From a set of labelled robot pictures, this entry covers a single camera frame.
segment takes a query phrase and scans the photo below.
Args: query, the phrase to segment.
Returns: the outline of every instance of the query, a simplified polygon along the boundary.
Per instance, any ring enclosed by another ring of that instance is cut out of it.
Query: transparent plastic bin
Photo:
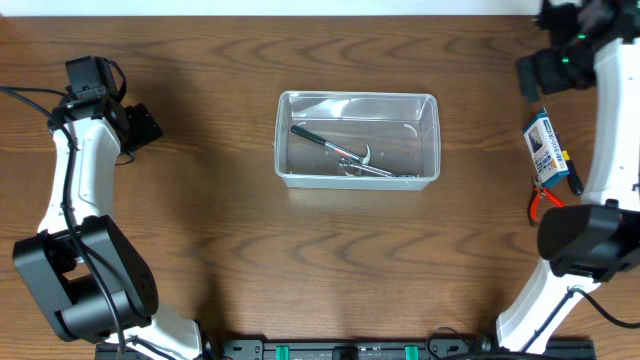
[[[341,155],[291,133],[299,125],[366,155],[369,165],[417,177],[359,176]],[[289,187],[422,190],[440,175],[436,99],[427,94],[285,91],[276,120],[275,169]]]

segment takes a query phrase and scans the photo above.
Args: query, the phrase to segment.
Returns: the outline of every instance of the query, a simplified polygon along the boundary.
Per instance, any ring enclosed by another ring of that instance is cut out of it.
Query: wood grain
[[[165,137],[116,169],[115,218],[160,298],[216,333],[424,338],[472,333],[515,299],[537,260],[525,207],[533,168],[514,60],[546,44],[525,17],[22,18],[0,20],[3,84],[62,89],[64,62],[116,60],[125,103]],[[440,178],[422,192],[287,189],[273,169],[285,90],[417,92],[438,101]],[[33,95],[45,107],[51,95]],[[578,171],[593,151],[595,91],[544,99]],[[0,97],[0,357],[87,359],[59,341],[11,261],[51,191],[40,114]],[[577,203],[565,186],[556,193]],[[595,294],[640,318],[638,273]],[[602,359],[640,356],[637,334],[586,303],[558,331]]]

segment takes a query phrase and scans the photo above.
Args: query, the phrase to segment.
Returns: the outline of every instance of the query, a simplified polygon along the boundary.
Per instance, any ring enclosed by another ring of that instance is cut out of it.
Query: black base
[[[277,347],[287,347],[287,356]],[[407,348],[414,351],[410,355]],[[224,356],[232,360],[435,360],[425,348],[425,342],[262,342],[260,340],[234,340],[222,344]],[[441,358],[474,351],[457,338],[434,338],[432,351]],[[96,360],[116,358],[117,345],[96,346]],[[596,360],[593,342],[575,340],[552,340],[544,353],[565,360]],[[123,360],[151,359],[127,349]]]

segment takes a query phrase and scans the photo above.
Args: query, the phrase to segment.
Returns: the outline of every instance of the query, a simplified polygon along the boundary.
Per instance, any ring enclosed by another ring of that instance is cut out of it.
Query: green clip
[[[288,346],[276,346],[276,360],[289,360]]]
[[[417,346],[405,346],[404,353],[407,356],[407,360],[418,360],[418,347]]]

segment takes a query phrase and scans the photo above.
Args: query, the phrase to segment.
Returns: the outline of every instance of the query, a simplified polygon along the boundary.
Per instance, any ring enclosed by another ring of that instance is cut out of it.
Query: cable
[[[144,340],[140,340],[140,339],[138,339],[138,337],[137,337],[137,336],[134,336],[134,337],[132,337],[132,338],[127,339],[127,343],[133,343],[133,346],[140,345],[140,346],[144,347],[145,349],[147,349],[147,350],[151,351],[152,353],[154,353],[154,354],[156,354],[156,355],[158,355],[158,356],[160,356],[160,357],[163,357],[163,358],[165,358],[165,359],[167,359],[167,360],[177,360],[177,359],[176,359],[176,358],[174,358],[173,356],[171,356],[171,355],[169,355],[169,354],[167,354],[167,353],[165,353],[165,352],[162,352],[162,351],[158,350],[157,348],[155,348],[155,347],[154,347],[153,345],[151,345],[150,343],[148,343],[148,342],[146,342],[146,341],[144,341]]]
[[[32,108],[40,111],[42,114],[44,114],[44,116],[47,117],[47,119],[51,118],[51,113],[48,112],[47,110],[45,110],[45,108],[43,108],[42,106],[40,106],[40,105],[34,103],[33,101],[27,99],[26,97],[18,94],[17,92],[11,90],[10,88],[2,86],[2,87],[0,87],[0,92],[3,92],[3,93],[5,93],[5,94],[7,94],[7,95],[9,95],[9,96],[11,96],[13,98],[16,98],[16,99],[22,101],[23,103],[31,106]]]
[[[542,333],[547,329],[547,327],[549,326],[549,324],[551,324],[551,321],[553,321],[553,318],[556,317],[556,315],[558,315],[558,313],[560,312],[560,310],[562,309],[562,307],[564,306],[564,304],[567,303],[567,301],[569,301],[569,299],[573,296],[573,293],[571,293],[570,291],[567,291],[567,293],[564,295],[564,297],[562,297],[562,300],[560,300],[560,302],[558,303],[558,305],[556,305],[556,307],[553,309],[553,311],[551,312],[551,314],[549,314],[549,316],[547,316],[547,319],[542,323],[542,326],[540,326],[540,328],[538,330],[535,330],[533,332],[533,336],[531,337],[531,339],[529,339],[529,341],[527,341],[527,343],[524,345],[524,347],[522,348],[522,352],[526,352],[527,350],[529,350],[529,348],[531,347],[531,345],[533,345],[533,343],[538,340],[538,338],[540,337],[540,335],[542,335]]]
[[[531,347],[531,345],[547,329],[551,321],[553,321],[553,318],[555,318],[558,315],[562,307],[567,303],[567,301],[569,301],[570,298],[573,297],[573,294],[575,293],[578,293],[582,295],[585,299],[587,299],[587,301],[591,304],[591,306],[593,306],[600,313],[600,315],[602,315],[610,323],[624,329],[640,329],[640,323],[628,323],[628,322],[624,322],[616,319],[615,317],[613,317],[613,315],[609,314],[602,306],[600,306],[600,304],[598,304],[598,302],[594,298],[592,298],[591,295],[589,295],[586,291],[578,287],[573,287],[567,290],[567,293],[562,297],[562,300],[560,300],[558,305],[556,305],[556,307],[553,309],[551,314],[549,314],[549,316],[544,321],[544,323],[542,323],[542,326],[540,326],[540,329],[534,331],[531,339],[529,339],[529,341],[527,341],[527,343],[522,348],[523,352],[529,350],[529,347]]]
[[[48,119],[51,119],[53,122],[55,122],[58,125],[59,129],[67,138],[67,146],[69,147],[69,160],[67,161],[67,170],[64,177],[64,184],[62,188],[62,202],[60,203],[60,208],[62,209],[62,214],[64,215],[64,220],[67,224],[67,229],[69,230],[69,237],[71,238],[71,241],[73,242],[74,247],[80,254],[80,257],[82,258],[82,260],[87,265],[87,268],[93,275],[93,278],[96,281],[98,288],[100,289],[100,292],[102,293],[105,300],[107,301],[107,306],[109,307],[109,312],[113,317],[116,333],[118,334],[118,358],[119,358],[121,354],[124,354],[126,345],[124,340],[124,332],[122,331],[122,325],[120,323],[120,316],[118,314],[118,309],[116,309],[115,303],[113,302],[113,297],[109,293],[109,290],[107,289],[107,286],[104,283],[102,276],[100,276],[98,269],[96,268],[95,264],[87,254],[82,242],[78,238],[78,235],[76,234],[75,228],[73,226],[73,222],[71,221],[71,213],[70,213],[71,207],[69,206],[69,203],[70,203],[69,198],[71,193],[71,178],[73,176],[73,163],[75,160],[75,154],[77,150],[75,143],[73,141],[73,138],[71,137],[71,133],[67,128],[65,128],[64,124],[60,119],[57,119],[56,117],[52,116],[51,113],[45,110],[42,106],[16,93],[14,90],[10,88],[0,87],[0,92],[3,92],[13,98],[16,98],[24,102],[25,104],[31,106],[32,108],[43,113],[45,116],[47,116]]]
[[[460,340],[462,340],[462,342],[467,345],[467,348],[471,349],[471,343],[469,343],[464,337],[462,337],[462,335],[460,335],[459,332],[457,332],[454,328],[448,327],[448,326],[440,326],[438,328],[436,328],[431,335],[429,335],[429,337],[427,337],[427,352],[429,352],[429,354],[431,354],[431,356],[433,356],[435,359],[440,359],[440,356],[438,356],[435,352],[433,352],[431,350],[431,338],[436,335],[438,332],[442,331],[442,330],[447,330],[447,331],[451,331],[452,333],[456,334],[456,336],[458,336],[458,338]]]
[[[60,95],[60,96],[66,96],[67,95],[66,93],[63,93],[62,91],[53,90],[53,89],[23,88],[23,87],[18,87],[18,86],[0,86],[0,88],[13,90],[13,91],[43,92],[43,93],[49,93],[49,94],[56,94],[56,95]]]
[[[561,360],[560,358],[546,355],[530,354],[525,352],[482,352],[456,354],[440,358],[440,360],[483,360],[483,359],[512,359],[512,360]]]
[[[569,289],[569,292],[571,294],[578,293],[582,295],[600,313],[600,315],[610,323],[625,329],[640,329],[640,323],[628,323],[614,318],[613,315],[609,314],[594,298],[591,297],[591,295],[587,294],[586,291],[580,288],[572,288]]]

